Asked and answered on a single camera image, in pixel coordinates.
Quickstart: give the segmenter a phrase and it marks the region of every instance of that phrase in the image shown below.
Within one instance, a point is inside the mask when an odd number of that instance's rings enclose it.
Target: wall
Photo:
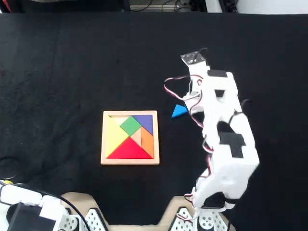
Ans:
[[[205,0],[207,12],[209,13],[221,13],[221,7],[218,0]]]
[[[237,9],[240,13],[308,13],[308,0],[239,0]]]

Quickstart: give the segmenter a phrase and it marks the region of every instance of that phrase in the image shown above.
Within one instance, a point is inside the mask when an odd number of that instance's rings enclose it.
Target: green square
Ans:
[[[129,136],[134,134],[140,127],[141,124],[138,123],[134,117],[130,116],[127,120],[125,120],[120,126]]]

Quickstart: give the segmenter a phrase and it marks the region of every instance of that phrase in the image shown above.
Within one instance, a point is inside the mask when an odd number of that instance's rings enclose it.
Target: blue triangle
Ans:
[[[175,105],[175,108],[174,108],[174,111],[172,113],[171,118],[180,116],[182,114],[185,114],[186,112],[188,112],[186,107],[177,104],[177,105]]]

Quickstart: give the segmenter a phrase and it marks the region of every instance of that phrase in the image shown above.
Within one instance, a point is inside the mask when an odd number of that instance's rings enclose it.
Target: white robot part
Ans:
[[[198,52],[181,56],[191,75],[192,90],[183,100],[193,114],[203,112],[202,127],[205,150],[211,154],[208,168],[192,190],[195,211],[221,212],[233,208],[247,188],[248,180],[259,164],[255,140],[238,100],[238,90],[231,72],[212,70]],[[219,132],[217,125],[229,124],[233,132]],[[221,193],[224,205],[208,207],[207,199]]]

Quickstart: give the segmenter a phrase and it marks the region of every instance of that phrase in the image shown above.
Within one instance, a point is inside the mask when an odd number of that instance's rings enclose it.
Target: red and white wire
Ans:
[[[200,75],[186,75],[186,76],[179,76],[179,77],[170,77],[170,78],[167,78],[167,79],[164,81],[164,88],[165,88],[166,92],[168,92],[168,93],[171,94],[172,96],[176,97],[177,99],[183,100],[183,101],[184,101],[184,100],[189,100],[189,99],[192,99],[192,98],[195,98],[195,97],[199,96],[199,94],[197,94],[197,95],[194,95],[194,96],[191,96],[191,97],[188,97],[188,98],[182,98],[182,97],[178,96],[176,93],[174,93],[173,91],[171,91],[169,88],[166,87],[166,82],[168,82],[168,81],[170,81],[170,80],[180,80],[180,79],[188,78],[188,77],[191,77],[191,76],[195,76],[195,77],[198,77],[198,78],[200,78],[200,79],[203,79],[203,77],[200,76]]]
[[[202,91],[200,91],[200,99],[198,100],[197,103],[195,103],[190,109],[189,109],[189,115],[191,116],[191,118],[193,119],[193,121],[201,128],[203,128],[203,124],[198,121],[193,115],[192,115],[192,109],[198,105],[198,103],[200,103],[200,101],[202,100]]]
[[[211,165],[210,165],[210,159],[211,157],[209,155],[207,155],[206,157],[206,163],[207,163],[207,168],[208,168],[208,175],[207,176],[200,176],[201,178],[207,178],[212,174],[212,170],[211,170]]]
[[[188,199],[188,197],[190,198],[190,197],[192,197],[192,196],[193,196],[192,194],[188,194],[188,193],[187,193],[187,194],[184,194],[185,200],[188,201],[188,202],[190,202],[190,203],[193,203],[193,202],[192,202],[192,200]]]
[[[205,144],[205,138],[204,138],[204,141],[203,141],[203,143],[202,143],[202,147],[203,147],[203,149],[204,149],[206,152],[208,152],[208,153],[210,153],[210,154],[213,154],[214,150],[213,150],[213,149],[210,149],[210,148]]]
[[[176,216],[177,216],[177,218],[179,218],[179,219],[181,219],[181,220],[183,220],[183,221],[187,221],[187,222],[189,222],[189,223],[191,223],[191,224],[193,223],[193,220],[195,220],[195,219],[198,218],[198,216],[195,216],[195,217],[192,218],[192,219],[186,218],[186,217],[182,216],[182,215],[179,214],[179,213],[177,213]]]

